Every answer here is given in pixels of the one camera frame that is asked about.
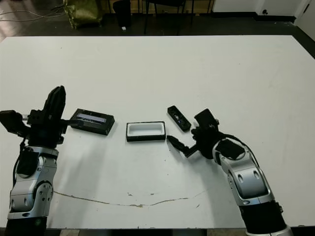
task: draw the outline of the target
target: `white cable on floor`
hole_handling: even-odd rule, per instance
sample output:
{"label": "white cable on floor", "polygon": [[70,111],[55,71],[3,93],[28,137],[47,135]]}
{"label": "white cable on floor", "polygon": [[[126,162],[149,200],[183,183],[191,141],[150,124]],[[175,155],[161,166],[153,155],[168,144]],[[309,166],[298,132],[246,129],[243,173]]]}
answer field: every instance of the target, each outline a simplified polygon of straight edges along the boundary
{"label": "white cable on floor", "polygon": [[31,11],[26,11],[26,10],[18,10],[18,11],[9,11],[9,12],[5,12],[5,13],[1,13],[1,15],[5,15],[5,14],[10,14],[10,13],[16,13],[16,12],[27,12],[27,13],[30,13],[32,15],[35,15],[35,16],[39,16],[38,18],[34,18],[34,19],[28,19],[28,20],[0,20],[0,21],[15,21],[15,22],[24,22],[24,21],[35,21],[35,20],[39,20],[39,19],[42,19],[42,18],[52,18],[52,17],[59,17],[59,16],[63,16],[64,13],[62,14],[59,14],[57,13],[59,10],[61,9],[61,7],[57,10],[57,11],[54,11],[52,13],[49,13],[47,15],[44,15],[44,16],[41,16],[41,15],[38,15],[34,12],[31,12]]}

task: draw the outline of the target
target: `green bag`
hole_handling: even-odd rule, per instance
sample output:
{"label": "green bag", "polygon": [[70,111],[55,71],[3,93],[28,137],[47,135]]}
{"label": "green bag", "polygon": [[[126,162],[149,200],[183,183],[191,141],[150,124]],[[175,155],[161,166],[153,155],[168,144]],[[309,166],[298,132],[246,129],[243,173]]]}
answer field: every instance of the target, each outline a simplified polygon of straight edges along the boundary
{"label": "green bag", "polygon": [[63,0],[64,11],[71,27],[90,23],[100,23],[103,11],[100,0]]}

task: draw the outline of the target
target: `robotic arm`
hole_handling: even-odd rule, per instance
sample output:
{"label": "robotic arm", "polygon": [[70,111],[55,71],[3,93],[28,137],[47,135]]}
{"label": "robotic arm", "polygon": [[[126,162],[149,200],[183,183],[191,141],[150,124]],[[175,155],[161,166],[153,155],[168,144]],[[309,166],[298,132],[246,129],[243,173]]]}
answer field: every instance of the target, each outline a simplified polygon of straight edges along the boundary
{"label": "robotic arm", "polygon": [[43,110],[31,110],[27,117],[15,111],[0,112],[0,122],[7,131],[23,138],[13,169],[6,236],[45,233],[57,170],[55,147],[63,143],[62,134],[69,125],[69,121],[61,119],[64,106],[65,90],[60,86],[50,92]]}
{"label": "robotic arm", "polygon": [[222,166],[247,235],[293,236],[251,149],[238,138],[219,132],[219,122],[208,109],[197,114],[195,119],[199,126],[191,132],[196,145],[189,148],[172,136],[167,137],[168,141],[186,157],[198,150]]}
{"label": "robotic arm", "polygon": [[[55,148],[63,143],[62,134],[70,125],[69,121],[61,119],[64,106],[65,90],[60,86],[48,95],[43,110],[31,110],[25,118],[15,111],[0,112],[0,122],[7,131],[23,138],[13,169],[6,236],[43,236],[45,233],[57,170]],[[250,148],[236,137],[219,132],[219,122],[208,109],[195,118],[199,127],[191,132],[196,144],[189,148],[168,136],[172,145],[186,157],[198,150],[222,166],[247,235],[293,236]],[[29,126],[24,125],[23,120],[27,120]]]}

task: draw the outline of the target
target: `dark floor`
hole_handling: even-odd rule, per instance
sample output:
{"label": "dark floor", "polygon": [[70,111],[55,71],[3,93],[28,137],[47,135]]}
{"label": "dark floor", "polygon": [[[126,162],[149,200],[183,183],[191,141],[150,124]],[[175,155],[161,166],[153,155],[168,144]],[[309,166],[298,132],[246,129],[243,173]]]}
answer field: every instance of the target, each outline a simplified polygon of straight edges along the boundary
{"label": "dark floor", "polygon": [[[47,14],[50,9],[62,3],[62,0],[0,0],[0,13],[15,10],[30,10]],[[33,16],[26,13],[14,13],[0,16],[0,20],[24,20]],[[149,16],[146,35],[176,35],[178,16],[159,14]],[[8,36],[140,36],[143,34],[145,15],[133,14],[132,26],[123,32],[118,26],[114,14],[104,15],[102,27],[88,26],[72,29],[65,15],[55,18],[42,18],[28,22],[0,22],[0,42]],[[250,17],[213,18],[210,15],[194,16],[190,24],[190,15],[182,21],[180,35],[293,35],[315,58],[315,42],[290,22],[258,22]]]}

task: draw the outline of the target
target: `white table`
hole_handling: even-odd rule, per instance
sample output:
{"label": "white table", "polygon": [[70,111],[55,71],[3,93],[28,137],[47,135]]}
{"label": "white table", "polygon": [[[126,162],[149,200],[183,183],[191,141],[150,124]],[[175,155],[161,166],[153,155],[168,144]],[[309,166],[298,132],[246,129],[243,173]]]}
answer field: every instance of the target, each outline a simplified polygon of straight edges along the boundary
{"label": "white table", "polygon": [[[55,86],[77,108],[113,114],[105,137],[68,128],[58,146],[50,228],[243,227],[212,160],[166,142],[127,143],[126,123],[209,108],[255,152],[291,226],[315,219],[315,60],[291,36],[13,37],[0,44],[0,109],[42,109]],[[0,226],[21,138],[0,128]]]}

